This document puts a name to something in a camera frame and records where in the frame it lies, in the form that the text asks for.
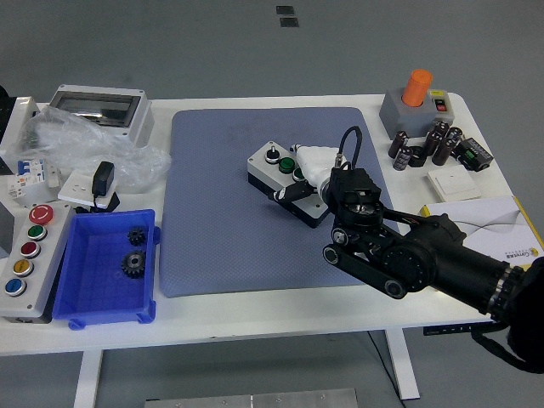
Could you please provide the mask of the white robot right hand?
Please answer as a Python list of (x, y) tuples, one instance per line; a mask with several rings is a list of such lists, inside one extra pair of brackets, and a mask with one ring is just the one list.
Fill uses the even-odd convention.
[(273, 191), (268, 195), (271, 201), (286, 204), (313, 194), (317, 194), (322, 198), (330, 181), (332, 169), (341, 167), (347, 161), (338, 148), (301, 144), (295, 144), (294, 147), (297, 163), (305, 180), (290, 184), (281, 190)]

